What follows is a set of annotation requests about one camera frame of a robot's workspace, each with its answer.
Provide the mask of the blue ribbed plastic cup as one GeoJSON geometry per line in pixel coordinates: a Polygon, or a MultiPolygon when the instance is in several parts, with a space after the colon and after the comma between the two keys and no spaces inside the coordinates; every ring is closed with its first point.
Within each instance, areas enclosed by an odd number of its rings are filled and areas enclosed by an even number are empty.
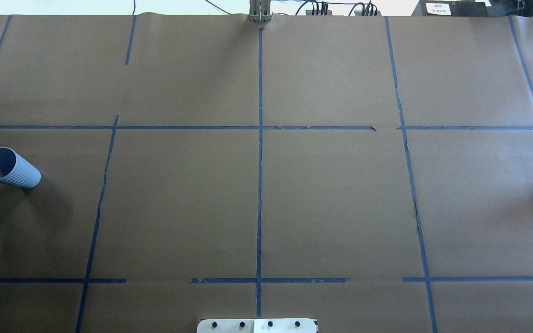
{"type": "Polygon", "coordinates": [[[23,189],[36,187],[42,174],[15,150],[0,147],[0,183],[23,189]]]}

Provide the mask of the black box with white label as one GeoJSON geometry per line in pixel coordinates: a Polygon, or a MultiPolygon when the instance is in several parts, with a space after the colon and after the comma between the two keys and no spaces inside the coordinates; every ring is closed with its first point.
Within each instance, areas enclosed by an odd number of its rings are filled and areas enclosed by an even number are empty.
{"type": "Polygon", "coordinates": [[[459,0],[419,0],[413,9],[412,17],[488,17],[484,2],[459,0]]]}

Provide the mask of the aluminium frame post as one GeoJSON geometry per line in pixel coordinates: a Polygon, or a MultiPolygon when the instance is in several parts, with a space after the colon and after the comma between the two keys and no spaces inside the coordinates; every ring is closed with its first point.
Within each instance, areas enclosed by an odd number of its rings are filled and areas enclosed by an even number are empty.
{"type": "Polygon", "coordinates": [[[273,17],[270,0],[250,0],[249,15],[250,22],[269,22],[273,17]]]}

